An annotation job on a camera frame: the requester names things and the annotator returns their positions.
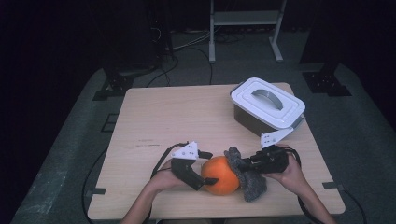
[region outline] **white shelf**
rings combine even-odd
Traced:
[[[215,12],[214,25],[276,24],[278,14],[278,10]]]

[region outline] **dark floor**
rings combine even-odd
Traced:
[[[305,116],[334,181],[343,184],[364,209],[368,223],[391,223],[396,219],[395,132],[387,123],[359,78],[340,64],[335,72],[351,96],[331,97],[312,93],[303,72],[318,71],[322,64],[299,64],[306,33],[281,33],[279,47],[284,57],[277,63],[268,43],[269,34],[236,35],[232,44],[217,44],[217,61],[209,64],[207,41],[175,53],[176,60],[163,58],[163,70],[135,79],[133,88],[188,85],[236,84],[249,77],[268,82],[287,82],[306,104]],[[174,34],[180,46],[197,35]],[[83,209],[103,162],[111,132],[103,127],[110,114],[120,111],[122,97],[93,101],[106,81],[98,70],[78,97],[73,110],[51,148],[28,195],[12,223],[89,223]],[[106,126],[111,131],[111,124]],[[341,193],[346,204],[339,223],[362,223],[358,206]],[[94,223],[117,223],[102,220]],[[282,217],[282,223],[307,223],[306,217]]]

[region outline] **wire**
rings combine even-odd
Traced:
[[[174,58],[175,61],[176,61],[175,65],[174,65],[172,68],[170,68],[168,71],[164,71],[164,72],[162,72],[161,74],[159,74],[158,76],[156,76],[155,78],[153,78],[153,79],[147,84],[146,88],[147,88],[155,79],[157,79],[158,77],[161,77],[161,76],[163,76],[163,75],[166,75],[166,76],[167,76],[167,73],[168,73],[168,72],[174,70],[174,69],[177,67],[177,65],[178,65],[178,58],[177,58],[176,56],[173,56],[173,58]]]
[[[170,87],[171,86],[171,78],[168,76],[167,72],[163,69],[163,67],[161,66],[161,70],[164,72],[165,74],[165,78],[166,78],[166,86]]]
[[[151,27],[151,30],[158,31],[158,37],[156,40],[152,40],[152,42],[157,43],[161,39],[161,30],[158,28]]]
[[[233,1],[233,7],[232,7],[232,9],[231,9],[230,11],[233,11],[233,10],[235,9],[236,2],[237,2],[237,0],[234,0],[234,1]],[[224,11],[229,11],[228,7],[230,6],[230,4],[231,4],[231,0],[227,2],[227,5],[226,5]],[[217,28],[215,29],[214,33],[217,33],[218,30],[221,29],[221,27],[222,27],[222,26],[217,27]],[[208,38],[209,38],[209,35],[210,35],[210,32],[206,31],[206,34],[204,34],[204,35],[202,35],[202,36],[200,36],[200,37],[198,37],[198,38],[196,38],[196,39],[190,41],[190,42],[187,43],[187,44],[174,47],[173,50],[183,49],[183,48],[186,48],[186,47],[189,47],[189,46],[198,44],[198,43],[200,43],[200,42],[202,42],[202,41],[208,39]]]
[[[105,155],[105,153],[107,152],[108,147],[105,148],[105,150],[102,151],[102,153],[98,156],[98,158],[96,158],[96,161],[93,163],[90,171],[88,172],[88,174],[85,176],[85,180],[84,180],[84,184],[82,185],[82,191],[81,191],[81,205],[82,205],[82,211],[84,212],[84,216],[85,218],[87,218],[88,222],[90,222],[91,224],[93,224],[92,220],[88,217],[88,213],[85,210],[85,199],[84,199],[84,195],[85,195],[85,187],[87,185],[88,182],[88,178],[90,177],[93,167],[96,165],[97,162],[99,162],[99,159],[102,158],[103,155]]]
[[[152,169],[152,173],[151,173],[150,179],[151,179],[152,177],[154,177],[154,176],[157,174],[157,172],[162,171],[162,170],[159,169],[159,168],[160,168],[161,164],[163,164],[163,161],[165,160],[166,156],[169,154],[169,152],[172,151],[173,148],[175,148],[175,147],[184,147],[184,146],[186,146],[188,143],[189,143],[189,142],[187,142],[187,143],[177,143],[177,144],[175,144],[175,145],[169,147],[168,149],[166,149],[165,152],[163,153],[163,155],[160,157],[160,160],[159,160],[159,161],[157,162],[157,164],[155,165],[154,169]],[[147,224],[147,223],[149,222],[149,218],[150,218],[150,216],[151,216],[151,209],[152,209],[152,205],[151,205],[151,207],[150,207],[150,209],[149,209],[148,215],[146,216],[145,220],[143,221],[143,224]]]
[[[163,169],[158,170],[157,173],[160,172],[160,171],[167,171],[167,170],[170,170],[170,169],[172,169],[172,168],[171,167],[163,168]]]
[[[366,217],[366,213],[364,212],[363,208],[361,207],[361,204],[358,202],[358,200],[346,189],[344,188],[343,185],[338,185],[338,190],[339,191],[343,191],[347,196],[349,196],[352,201],[359,207],[359,209],[361,210],[361,216],[363,218],[363,223],[367,224],[367,217]]]
[[[182,34],[186,34],[186,35],[201,35],[201,33],[207,33],[207,30],[190,30],[190,29],[186,29],[184,31],[181,31]]]
[[[297,160],[297,163],[300,165],[300,167],[302,167],[300,155],[298,154],[297,150],[295,150],[294,148],[291,148],[291,147],[283,147],[283,148],[286,151],[291,152],[292,155],[294,156],[294,158]],[[301,210],[303,210],[303,213],[305,214],[306,217],[311,219],[311,221],[313,221],[316,224],[323,224],[323,222],[321,222],[319,219],[317,219],[311,213],[309,213],[308,209],[306,209],[305,204],[304,204],[303,200],[300,198],[300,196],[297,196],[297,200],[298,200],[298,204],[301,207]]]
[[[224,34],[224,33],[220,33],[218,35],[216,35],[216,43],[218,44],[223,44],[223,45],[231,45],[233,43],[239,42],[243,39],[245,39],[245,35],[244,34],[239,34],[242,37],[238,37],[236,35],[230,35],[230,34]]]

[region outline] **shelf leg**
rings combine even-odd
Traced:
[[[273,49],[273,52],[274,52],[275,57],[276,57],[276,61],[278,63],[282,63],[283,62],[283,57],[282,57],[282,54],[280,53],[280,50],[279,50],[279,47],[277,46],[276,41],[277,41],[277,38],[279,36],[279,31],[280,31],[280,26],[281,26],[282,20],[283,20],[283,15],[285,14],[286,3],[287,3],[287,0],[283,0],[282,6],[280,7],[280,10],[279,10],[279,14],[277,15],[274,36],[269,38],[270,39],[271,48]]]
[[[210,0],[210,37],[209,37],[209,62],[216,61],[215,52],[215,9],[214,0]]]

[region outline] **black device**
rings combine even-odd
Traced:
[[[165,157],[175,147],[181,147],[180,150],[172,153],[171,160],[171,171],[177,178],[195,190],[198,190],[203,185],[214,185],[219,181],[217,178],[208,177],[203,179],[200,175],[196,174],[192,170],[191,166],[198,158],[210,160],[213,156],[213,154],[210,152],[198,150],[198,146],[195,142],[178,143],[166,149],[166,151],[163,153],[163,156],[155,166],[151,177],[155,176]]]
[[[259,174],[283,173],[289,165],[288,153],[293,153],[299,157],[296,150],[290,147],[269,146],[256,152],[256,155],[245,158],[245,164],[239,165],[239,170],[245,172],[248,170],[256,170]]]

